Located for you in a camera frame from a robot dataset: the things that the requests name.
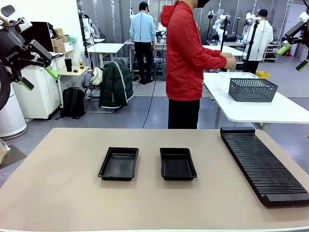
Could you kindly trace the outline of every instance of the black pants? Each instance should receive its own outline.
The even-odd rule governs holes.
[[[244,72],[253,73],[255,75],[258,66],[259,66],[259,61],[249,60]]]
[[[169,129],[197,129],[199,100],[169,99]]]
[[[134,42],[137,63],[139,64],[140,78],[142,81],[151,80],[151,67],[153,65],[153,50],[151,43]],[[146,78],[144,69],[144,55],[146,57]]]

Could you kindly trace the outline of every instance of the plastic basket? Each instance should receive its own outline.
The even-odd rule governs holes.
[[[231,78],[228,94],[237,102],[272,102],[277,89],[266,79]]]
[[[262,79],[268,79],[270,77],[270,73],[266,72],[266,71],[257,71],[256,72],[256,75],[259,77],[259,78],[262,78]]]

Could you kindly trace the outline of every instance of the tabletop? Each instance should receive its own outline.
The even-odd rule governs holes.
[[[220,50],[221,49],[221,45],[203,45],[203,47],[209,48],[211,50]],[[222,52],[232,53],[236,57],[247,55],[247,53],[244,53],[242,51],[239,51],[237,49],[234,49],[232,47],[225,46],[225,45],[223,45]]]
[[[309,190],[309,176],[263,131],[256,135]],[[108,147],[137,147],[132,181],[97,177]],[[161,147],[186,147],[193,181],[164,181]],[[309,208],[267,209],[219,130],[56,128],[0,188],[0,228],[27,231],[273,229],[309,225]]]
[[[245,47],[246,45],[245,44],[242,44],[242,43],[237,43],[237,42],[224,42],[223,43],[223,46],[230,46],[230,47]]]
[[[237,102],[228,95],[230,78],[253,76],[256,77],[245,72],[204,73],[204,84],[230,121],[309,123],[309,112],[278,92],[272,102]]]
[[[117,53],[122,47],[123,43],[97,43],[87,49],[89,53]]]
[[[88,66],[84,66],[83,69],[81,69],[79,66],[72,66],[72,72],[68,72],[67,68],[63,68],[61,70],[58,71],[59,75],[62,76],[80,76],[82,75],[84,72],[86,72],[89,69]]]
[[[95,43],[100,43],[100,42],[105,41],[105,39],[93,39],[93,41],[94,41]]]

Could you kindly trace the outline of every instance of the yellow box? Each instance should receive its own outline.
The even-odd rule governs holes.
[[[262,78],[262,79],[268,79],[270,77],[270,73],[266,72],[266,71],[257,71],[256,72],[256,75],[259,77],[259,78]]]

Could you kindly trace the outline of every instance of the dark green coat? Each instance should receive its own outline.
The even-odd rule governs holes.
[[[104,65],[99,107],[127,106],[132,96],[132,75],[125,62],[120,59]]]

